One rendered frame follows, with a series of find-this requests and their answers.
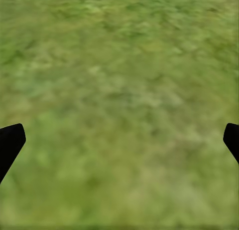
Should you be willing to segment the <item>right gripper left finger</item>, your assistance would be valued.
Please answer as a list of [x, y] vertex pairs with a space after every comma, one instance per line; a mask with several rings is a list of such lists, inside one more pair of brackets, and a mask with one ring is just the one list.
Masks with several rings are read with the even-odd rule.
[[0, 183], [26, 142], [21, 123], [0, 129]]

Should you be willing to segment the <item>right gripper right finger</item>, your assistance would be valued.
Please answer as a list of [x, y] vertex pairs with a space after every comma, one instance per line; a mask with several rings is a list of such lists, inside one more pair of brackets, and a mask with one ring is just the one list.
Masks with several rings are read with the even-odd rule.
[[223, 141], [239, 163], [239, 125], [228, 123]]

